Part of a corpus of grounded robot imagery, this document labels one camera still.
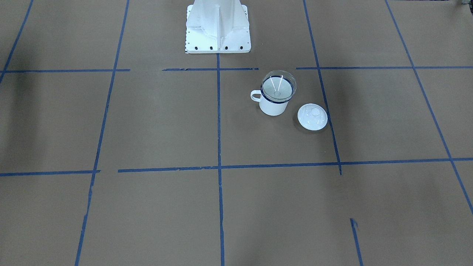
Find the clear glass funnel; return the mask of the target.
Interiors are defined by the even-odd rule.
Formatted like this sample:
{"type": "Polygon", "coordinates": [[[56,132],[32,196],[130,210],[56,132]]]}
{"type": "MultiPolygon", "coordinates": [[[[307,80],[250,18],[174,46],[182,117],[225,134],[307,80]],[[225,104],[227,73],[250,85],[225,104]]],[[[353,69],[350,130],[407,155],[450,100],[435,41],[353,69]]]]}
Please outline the clear glass funnel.
{"type": "Polygon", "coordinates": [[[294,76],[287,71],[270,71],[261,82],[262,96],[270,102],[282,104],[289,101],[297,91],[294,76]]]}

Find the white mug lid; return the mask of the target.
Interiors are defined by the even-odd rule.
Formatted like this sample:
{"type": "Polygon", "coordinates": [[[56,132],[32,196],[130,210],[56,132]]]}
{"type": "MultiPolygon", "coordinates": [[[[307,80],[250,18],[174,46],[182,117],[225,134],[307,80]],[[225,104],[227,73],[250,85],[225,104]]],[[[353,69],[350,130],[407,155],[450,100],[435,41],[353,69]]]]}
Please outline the white mug lid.
{"type": "Polygon", "coordinates": [[[324,108],[317,104],[305,104],[297,112],[297,119],[303,128],[319,131],[328,123],[328,115],[324,108]]]}

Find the white enamel mug blue rim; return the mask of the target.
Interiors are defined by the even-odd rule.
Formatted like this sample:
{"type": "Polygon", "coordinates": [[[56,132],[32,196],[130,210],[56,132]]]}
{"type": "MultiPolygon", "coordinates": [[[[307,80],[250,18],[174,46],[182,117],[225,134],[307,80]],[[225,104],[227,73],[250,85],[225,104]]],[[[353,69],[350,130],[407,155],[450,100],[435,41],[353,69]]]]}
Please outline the white enamel mug blue rim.
{"type": "Polygon", "coordinates": [[[263,111],[263,113],[265,113],[269,116],[281,115],[285,111],[286,106],[289,102],[289,101],[287,101],[287,102],[282,103],[282,104],[276,104],[276,103],[270,102],[269,100],[267,100],[266,98],[264,98],[262,96],[261,89],[253,90],[250,93],[250,98],[253,101],[259,103],[259,108],[261,109],[261,111],[263,111]]]}

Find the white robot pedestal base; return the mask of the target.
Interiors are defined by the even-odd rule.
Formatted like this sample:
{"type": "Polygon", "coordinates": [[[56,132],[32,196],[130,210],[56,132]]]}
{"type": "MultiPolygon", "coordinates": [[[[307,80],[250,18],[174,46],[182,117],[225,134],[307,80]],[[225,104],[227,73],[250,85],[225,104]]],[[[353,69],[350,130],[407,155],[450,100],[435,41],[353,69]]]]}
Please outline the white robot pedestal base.
{"type": "Polygon", "coordinates": [[[238,54],[251,48],[248,8],[240,0],[195,0],[187,6],[186,53],[238,54]]]}

